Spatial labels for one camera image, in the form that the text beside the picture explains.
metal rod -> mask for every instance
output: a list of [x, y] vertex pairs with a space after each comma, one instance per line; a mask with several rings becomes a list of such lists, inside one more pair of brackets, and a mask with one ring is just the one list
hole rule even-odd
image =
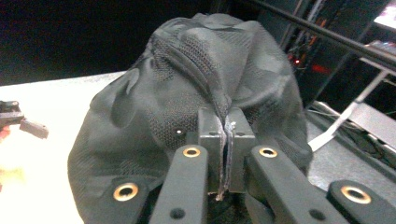
[[245, 1], [238, 0], [238, 2], [245, 3], [245, 4], [251, 4], [254, 7], [268, 10], [268, 11], [276, 14], [277, 16], [282, 17], [283, 19], [291, 21], [297, 27], [308, 31], [311, 34], [317, 35], [323, 39], [331, 41], [339, 47], [342, 47], [344, 49], [352, 51], [361, 57], [372, 60], [373, 62], [379, 63], [379, 64], [387, 67], [388, 69], [391, 69], [394, 71], [396, 70], [395, 57], [390, 56], [389, 54], [387, 54], [381, 50], [367, 48], [359, 42], [356, 42], [356, 41], [346, 38], [342, 35], [339, 35], [335, 32], [324, 29], [320, 26], [315, 25], [312, 22], [309, 22], [309, 21], [303, 20], [299, 17], [290, 15], [288, 12], [285, 12], [281, 9], [278, 9], [276, 7], [268, 5], [264, 2], [261, 2], [258, 0], [245, 0]]

mesh bag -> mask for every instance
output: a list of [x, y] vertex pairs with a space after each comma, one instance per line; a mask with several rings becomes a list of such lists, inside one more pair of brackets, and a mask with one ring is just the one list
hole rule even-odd
[[[131, 223], [127, 208], [106, 203], [106, 191], [120, 178], [155, 191], [185, 133], [197, 132], [203, 105], [213, 106], [222, 125], [229, 108], [240, 107], [259, 141], [272, 135], [302, 170], [312, 160], [296, 81], [268, 32], [222, 14], [173, 19], [153, 33], [131, 69], [92, 99], [68, 160], [83, 220]], [[249, 223], [240, 197], [209, 197], [208, 222]]]

metal grommet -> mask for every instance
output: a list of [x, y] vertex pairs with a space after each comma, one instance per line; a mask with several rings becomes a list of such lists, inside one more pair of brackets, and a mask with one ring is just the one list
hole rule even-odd
[[260, 155], [268, 158], [273, 158], [277, 156], [277, 152], [269, 147], [263, 147], [260, 149]]
[[366, 192], [352, 186], [343, 186], [341, 192], [354, 203], [370, 203], [372, 200]]
[[201, 154], [201, 151], [196, 147], [189, 147], [189, 148], [184, 149], [184, 151], [183, 151], [183, 155], [185, 157], [190, 157], [190, 158], [197, 157], [197, 156], [199, 156], [199, 154]]
[[115, 200], [119, 202], [126, 202], [131, 200], [134, 196], [136, 196], [139, 191], [139, 187], [134, 183], [125, 183], [119, 185], [113, 193], [113, 197]]

black fabric cover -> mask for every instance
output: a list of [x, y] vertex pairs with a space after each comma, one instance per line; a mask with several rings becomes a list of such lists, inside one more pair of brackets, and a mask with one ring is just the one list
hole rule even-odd
[[[202, 105], [213, 105], [222, 125], [228, 109], [240, 107], [262, 144], [271, 136], [271, 144], [299, 168], [308, 167], [312, 151], [299, 91], [268, 32], [256, 21], [223, 14], [177, 18], [157, 29], [132, 68], [91, 102], [68, 161], [84, 221], [109, 223], [102, 217], [123, 216], [97, 209], [114, 179], [137, 178], [155, 189], [175, 150], [186, 144], [185, 133], [197, 132]], [[229, 198], [209, 199], [209, 211], [216, 213], [209, 214], [209, 223], [248, 222], [243, 209], [235, 209], [239, 200]]]

black mesh fabric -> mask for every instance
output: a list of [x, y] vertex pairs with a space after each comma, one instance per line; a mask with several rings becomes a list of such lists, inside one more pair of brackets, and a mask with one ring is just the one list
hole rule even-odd
[[[82, 219], [131, 223], [128, 213], [103, 211], [114, 204], [104, 197], [123, 178], [156, 189], [186, 133], [197, 132], [203, 105], [212, 105], [223, 125], [228, 110], [240, 107], [261, 144], [271, 136], [299, 168], [308, 167], [312, 151], [296, 81], [268, 32], [256, 21], [222, 14], [177, 18], [157, 29], [132, 68], [92, 99], [68, 160]], [[249, 223], [240, 198], [211, 196], [208, 222]]]

